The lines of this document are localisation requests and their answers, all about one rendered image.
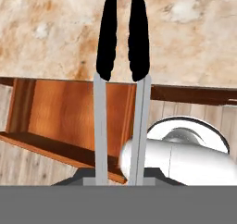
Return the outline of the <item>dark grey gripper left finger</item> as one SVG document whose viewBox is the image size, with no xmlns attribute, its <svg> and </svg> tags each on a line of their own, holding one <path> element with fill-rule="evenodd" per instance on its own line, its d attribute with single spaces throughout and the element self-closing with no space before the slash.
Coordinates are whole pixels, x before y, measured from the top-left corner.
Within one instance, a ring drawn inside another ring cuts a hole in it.
<svg viewBox="0 0 237 224">
<path fill-rule="evenodd" d="M 95 186 L 95 170 L 93 168 L 79 168 L 72 177 L 55 183 L 55 186 L 64 185 Z"/>
</svg>

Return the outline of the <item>dark brown wooden cabinet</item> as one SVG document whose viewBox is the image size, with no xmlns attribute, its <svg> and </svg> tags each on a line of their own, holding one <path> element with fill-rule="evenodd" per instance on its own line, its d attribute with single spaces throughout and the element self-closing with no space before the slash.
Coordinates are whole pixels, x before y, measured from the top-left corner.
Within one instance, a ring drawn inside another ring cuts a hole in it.
<svg viewBox="0 0 237 224">
<path fill-rule="evenodd" d="M 209 106 L 237 106 L 237 89 L 154 84 L 151 87 L 151 99 Z"/>
</svg>

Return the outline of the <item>grey tongs with black tips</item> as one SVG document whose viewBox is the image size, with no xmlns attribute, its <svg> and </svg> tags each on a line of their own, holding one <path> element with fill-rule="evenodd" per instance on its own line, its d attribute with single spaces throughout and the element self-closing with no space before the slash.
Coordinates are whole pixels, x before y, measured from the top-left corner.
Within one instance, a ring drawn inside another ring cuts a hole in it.
<svg viewBox="0 0 237 224">
<path fill-rule="evenodd" d="M 94 74 L 95 183 L 107 184 L 106 83 L 114 67 L 117 46 L 117 0 L 106 0 L 101 19 Z M 148 19 L 144 0 L 131 0 L 129 61 L 137 83 L 131 144 L 129 185 L 143 184 L 148 109 L 151 95 Z"/>
</svg>

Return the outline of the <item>brown wooden drawer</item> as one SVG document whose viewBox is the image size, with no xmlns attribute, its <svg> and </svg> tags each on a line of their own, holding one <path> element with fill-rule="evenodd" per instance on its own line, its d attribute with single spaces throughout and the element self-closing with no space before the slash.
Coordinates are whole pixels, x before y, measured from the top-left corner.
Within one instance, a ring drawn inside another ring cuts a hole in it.
<svg viewBox="0 0 237 224">
<path fill-rule="evenodd" d="M 0 140 L 76 168 L 94 166 L 94 88 L 89 81 L 3 78 L 12 87 Z M 109 83 L 107 102 L 108 177 L 126 179 L 119 168 L 122 145 L 132 135 L 133 84 Z"/>
</svg>

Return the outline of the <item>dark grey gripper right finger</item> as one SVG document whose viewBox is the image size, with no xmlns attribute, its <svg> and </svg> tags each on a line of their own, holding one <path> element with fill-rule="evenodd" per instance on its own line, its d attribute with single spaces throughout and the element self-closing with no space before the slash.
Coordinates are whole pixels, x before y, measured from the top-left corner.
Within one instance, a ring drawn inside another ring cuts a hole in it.
<svg viewBox="0 0 237 224">
<path fill-rule="evenodd" d="M 143 176 L 145 178 L 156 178 L 157 180 L 163 181 L 169 185 L 183 186 L 183 183 L 166 177 L 160 168 L 145 168 Z"/>
</svg>

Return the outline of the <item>white round object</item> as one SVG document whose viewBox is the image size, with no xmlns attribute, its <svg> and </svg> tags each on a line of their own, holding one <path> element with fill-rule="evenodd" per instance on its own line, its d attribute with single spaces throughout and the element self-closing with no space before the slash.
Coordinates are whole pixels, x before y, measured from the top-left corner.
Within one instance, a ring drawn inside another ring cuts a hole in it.
<svg viewBox="0 0 237 224">
<path fill-rule="evenodd" d="M 237 163 L 211 124 L 186 116 L 163 118 L 147 131 L 144 168 L 188 186 L 237 186 Z"/>
</svg>

